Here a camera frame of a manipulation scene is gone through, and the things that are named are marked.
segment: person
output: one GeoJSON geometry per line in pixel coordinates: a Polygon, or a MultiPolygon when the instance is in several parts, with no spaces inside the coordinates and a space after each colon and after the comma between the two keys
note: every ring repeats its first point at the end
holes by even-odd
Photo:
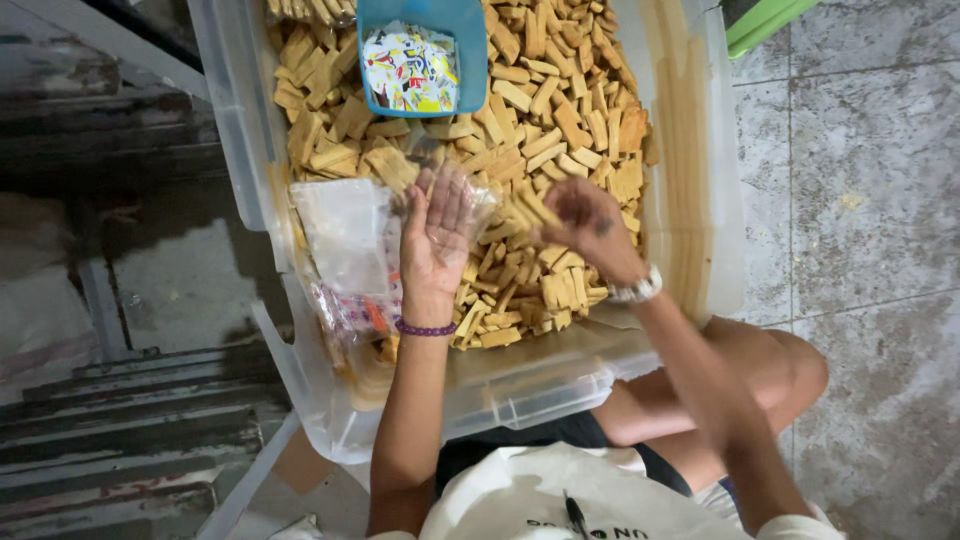
{"type": "Polygon", "coordinates": [[[543,202],[564,226],[532,236],[576,251],[612,290],[634,291],[625,296],[629,309],[662,369],[618,381],[593,410],[441,448],[448,341],[419,329],[451,320],[468,259],[467,191],[463,175],[444,165],[436,174],[424,169],[407,192],[400,249],[406,333],[373,446],[369,536],[843,537],[815,519],[774,439],[826,388],[823,357],[787,332],[719,317],[697,331],[655,287],[654,268],[637,254],[619,205],[583,178],[550,188],[543,202]],[[691,499],[726,475],[743,529],[711,513],[703,497],[691,499]],[[442,491],[436,503],[435,487],[442,491]]]}

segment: plastic bin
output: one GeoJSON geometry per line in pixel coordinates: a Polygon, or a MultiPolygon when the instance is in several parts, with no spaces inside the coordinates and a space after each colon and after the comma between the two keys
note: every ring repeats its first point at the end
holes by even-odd
{"type": "Polygon", "coordinates": [[[371,96],[367,72],[363,74],[363,89],[367,107],[384,116],[427,118],[460,112],[476,112],[487,99],[487,32],[482,24],[483,10],[476,0],[362,0],[357,2],[357,46],[363,57],[363,43],[371,30],[382,28],[391,21],[401,20],[423,28],[443,32],[457,47],[458,85],[457,108],[453,112],[417,112],[380,107],[371,96]]]}
{"type": "MultiPolygon", "coordinates": [[[[612,6],[640,99],[653,114],[656,129],[662,120],[648,52],[662,50],[662,43],[647,36],[639,2],[613,0],[612,6]]],[[[262,2],[192,0],[190,5],[237,204],[250,229],[270,234],[294,315],[295,343],[283,342],[261,304],[253,306],[253,313],[317,451],[342,463],[366,461],[380,419],[379,400],[392,371],[361,350],[355,366],[358,378],[366,381],[363,391],[336,376],[302,292],[296,267],[303,255],[294,249],[281,175],[287,126],[271,101],[278,58],[266,37],[262,2]]],[[[702,215],[684,221],[670,214],[667,198],[676,201],[677,194],[667,192],[661,165],[649,172],[652,185],[644,198],[648,250],[663,271],[677,238],[703,238],[711,252],[707,286],[695,292],[706,297],[707,312],[728,314],[742,302],[745,246],[730,64],[720,11],[699,0],[685,0],[683,7],[689,32],[702,40],[706,55],[704,73],[698,75],[706,87],[708,185],[687,192],[685,196],[700,198],[702,215]]],[[[614,313],[610,320],[616,319],[614,313]]],[[[659,365],[642,331],[591,321],[506,349],[454,352],[444,400],[444,437],[497,426],[522,429],[591,408],[606,399],[615,379],[638,377],[659,365]]]]}

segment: wristwatch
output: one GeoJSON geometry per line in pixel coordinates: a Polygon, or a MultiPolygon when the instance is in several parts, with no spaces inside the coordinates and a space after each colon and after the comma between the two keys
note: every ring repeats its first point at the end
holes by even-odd
{"type": "Polygon", "coordinates": [[[650,265],[650,275],[628,287],[618,287],[613,283],[607,285],[609,296],[607,300],[616,304],[641,304],[657,296],[663,289],[663,279],[660,270],[654,264],[650,265]]]}

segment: hand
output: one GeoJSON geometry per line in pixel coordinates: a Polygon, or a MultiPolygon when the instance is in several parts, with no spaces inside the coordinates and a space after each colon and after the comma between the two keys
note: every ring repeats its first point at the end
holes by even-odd
{"type": "Polygon", "coordinates": [[[422,328],[450,324],[473,228],[465,176],[449,163],[441,167],[435,183],[434,176],[424,168],[407,189],[410,215],[400,241],[403,320],[422,328]],[[428,208],[425,193],[431,184],[428,208]]]}
{"type": "Polygon", "coordinates": [[[636,252],[620,205],[610,193],[586,178],[571,178],[554,184],[543,203],[564,222],[562,229],[543,228],[543,241],[577,252],[615,285],[646,279],[649,268],[636,252]]]}

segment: right hand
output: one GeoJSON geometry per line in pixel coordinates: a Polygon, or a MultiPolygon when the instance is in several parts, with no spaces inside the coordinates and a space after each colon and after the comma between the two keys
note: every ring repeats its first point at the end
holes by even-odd
{"type": "Polygon", "coordinates": [[[629,286],[647,278],[649,266],[636,252],[620,205],[610,193],[586,178],[570,178],[553,184],[543,203],[557,212],[564,227],[544,227],[542,241],[577,252],[615,285],[629,286]]]}

